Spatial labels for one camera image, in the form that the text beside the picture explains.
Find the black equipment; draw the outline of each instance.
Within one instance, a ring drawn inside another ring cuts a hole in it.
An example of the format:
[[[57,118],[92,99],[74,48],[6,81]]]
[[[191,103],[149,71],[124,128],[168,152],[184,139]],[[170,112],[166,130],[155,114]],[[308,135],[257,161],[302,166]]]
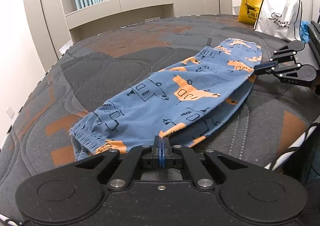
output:
[[[269,62],[254,67],[254,74],[273,74],[282,83],[314,85],[320,66],[320,25],[312,21],[308,31],[309,43],[295,40],[274,50]]]
[[[141,181],[146,169],[181,170],[182,181]],[[26,225],[299,226],[307,192],[295,179],[207,149],[117,149],[44,172],[17,189]]]

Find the silver bolt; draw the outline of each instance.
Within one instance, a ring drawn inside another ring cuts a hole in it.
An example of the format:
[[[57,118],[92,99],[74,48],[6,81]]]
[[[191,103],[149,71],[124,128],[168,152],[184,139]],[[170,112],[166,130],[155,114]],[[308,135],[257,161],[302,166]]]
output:
[[[213,182],[210,179],[200,179],[198,185],[201,187],[210,187],[213,185]]]
[[[164,185],[158,185],[158,190],[160,190],[160,191],[162,191],[162,190],[165,190],[166,189],[166,187],[164,186]]]
[[[123,187],[125,185],[125,181],[123,181],[122,179],[113,179],[110,181],[110,186],[112,187]]]

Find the bed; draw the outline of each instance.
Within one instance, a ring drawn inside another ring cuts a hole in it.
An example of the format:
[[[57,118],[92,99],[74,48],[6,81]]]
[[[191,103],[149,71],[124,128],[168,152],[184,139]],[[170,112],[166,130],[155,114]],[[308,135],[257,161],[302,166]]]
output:
[[[7,134],[0,152],[0,214],[22,221],[14,201],[19,184],[74,161],[68,130],[75,122],[152,72],[229,37],[261,45],[262,62],[285,44],[254,32],[252,26],[237,22],[237,16],[202,15],[135,24],[73,45],[30,94]],[[194,150],[216,149],[265,167],[319,114],[320,100],[309,88],[259,76],[228,123]],[[143,178],[178,180],[180,173],[153,171]]]

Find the light switch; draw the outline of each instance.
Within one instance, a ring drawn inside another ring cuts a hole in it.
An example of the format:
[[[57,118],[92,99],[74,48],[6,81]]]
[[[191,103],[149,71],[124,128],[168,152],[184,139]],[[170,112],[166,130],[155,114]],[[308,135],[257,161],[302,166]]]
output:
[[[14,116],[14,110],[9,106],[6,110],[6,113],[8,114],[8,116],[12,119]]]

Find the metal pin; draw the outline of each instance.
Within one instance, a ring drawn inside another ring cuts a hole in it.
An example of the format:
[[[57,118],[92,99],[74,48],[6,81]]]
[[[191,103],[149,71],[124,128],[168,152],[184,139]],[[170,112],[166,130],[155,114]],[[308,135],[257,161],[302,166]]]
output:
[[[160,190],[160,191],[162,191],[162,190],[165,190],[166,189],[166,187],[164,186],[164,185],[158,185],[158,190]]]
[[[110,181],[110,186],[118,188],[123,187],[125,185],[125,181],[122,179],[113,179]]]
[[[210,179],[200,179],[198,185],[201,187],[210,187],[213,185],[213,182]]]

